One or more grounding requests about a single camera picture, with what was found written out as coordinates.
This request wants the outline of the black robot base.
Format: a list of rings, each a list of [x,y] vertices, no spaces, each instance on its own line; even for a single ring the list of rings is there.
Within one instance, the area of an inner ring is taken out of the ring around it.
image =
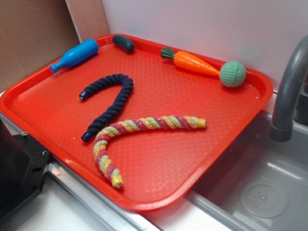
[[[29,134],[12,135],[0,122],[0,222],[37,197],[50,151]]]

